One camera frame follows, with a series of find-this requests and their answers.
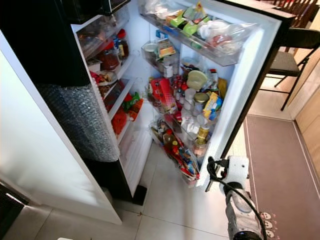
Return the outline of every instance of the brown floor mat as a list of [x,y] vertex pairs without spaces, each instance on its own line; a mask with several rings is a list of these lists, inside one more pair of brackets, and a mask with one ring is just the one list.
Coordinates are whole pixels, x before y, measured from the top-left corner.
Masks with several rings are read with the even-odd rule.
[[320,200],[294,123],[248,115],[244,132],[252,198],[272,216],[271,239],[320,239]]

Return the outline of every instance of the chair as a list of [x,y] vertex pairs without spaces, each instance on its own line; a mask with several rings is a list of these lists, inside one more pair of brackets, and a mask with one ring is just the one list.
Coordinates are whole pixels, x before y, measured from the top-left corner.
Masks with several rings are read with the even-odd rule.
[[298,64],[296,63],[295,58],[291,53],[283,51],[279,51],[273,60],[268,74],[285,76],[279,77],[279,79],[281,80],[276,85],[274,85],[274,87],[277,87],[287,77],[296,77],[294,84],[289,92],[262,88],[260,89],[263,91],[288,94],[281,108],[281,111],[283,111],[299,81],[303,70],[306,67],[306,64],[308,63],[310,56],[320,46],[320,31],[304,28],[289,28],[286,36],[284,36],[281,42],[281,46],[289,48],[311,49],[310,53],[308,53],[308,55]]
[[278,10],[295,15],[292,28],[305,28],[317,9],[318,0],[258,0],[275,5]]

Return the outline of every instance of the bubble wrap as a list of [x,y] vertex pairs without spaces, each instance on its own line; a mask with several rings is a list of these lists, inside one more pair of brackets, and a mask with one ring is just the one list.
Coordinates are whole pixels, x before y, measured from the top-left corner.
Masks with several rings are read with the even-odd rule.
[[111,138],[114,133],[107,128],[91,84],[36,87],[82,158],[99,162],[118,159],[118,146]]

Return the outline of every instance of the refrigerator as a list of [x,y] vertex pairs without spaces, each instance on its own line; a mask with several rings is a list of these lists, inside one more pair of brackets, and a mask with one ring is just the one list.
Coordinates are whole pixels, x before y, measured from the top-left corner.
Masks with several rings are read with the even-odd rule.
[[[160,77],[162,70],[145,58],[143,46],[157,41],[156,31],[161,30],[173,43],[179,64],[187,57],[202,61],[227,82],[207,149],[201,161],[195,161],[198,177],[190,181],[181,174],[188,187],[205,189],[209,182],[208,158],[226,157],[293,19],[292,15],[259,1],[201,0],[209,16],[232,25],[255,24],[243,46],[228,54],[146,12],[146,6],[155,2],[132,0],[111,16],[96,15],[82,24],[68,22],[59,0],[1,3],[3,35],[86,167],[114,198],[136,204],[143,204],[146,194],[139,180],[153,142],[150,125],[162,115],[146,93],[149,77]],[[173,2],[182,9],[198,3]],[[82,32],[88,26],[98,28],[98,33],[93,34],[99,37],[93,36],[86,45]],[[128,58],[114,71],[121,87],[116,89],[114,85],[102,96],[88,60],[109,45],[121,29],[126,32],[129,46]],[[112,106],[106,107],[106,99],[116,90],[116,97],[110,100]],[[128,93],[138,93],[144,101],[136,120],[127,120],[121,133],[115,134],[112,120]]]

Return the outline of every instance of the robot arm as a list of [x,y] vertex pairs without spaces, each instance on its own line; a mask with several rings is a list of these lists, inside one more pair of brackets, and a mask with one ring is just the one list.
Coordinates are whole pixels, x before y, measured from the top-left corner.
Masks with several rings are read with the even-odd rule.
[[228,234],[230,240],[262,240],[265,238],[264,226],[260,228],[262,220],[257,220],[258,212],[253,210],[254,203],[244,190],[248,175],[249,160],[246,157],[230,156],[228,159],[214,161],[209,157],[207,169],[210,183],[205,190],[209,191],[213,182],[220,182],[220,189],[225,193],[228,218]]

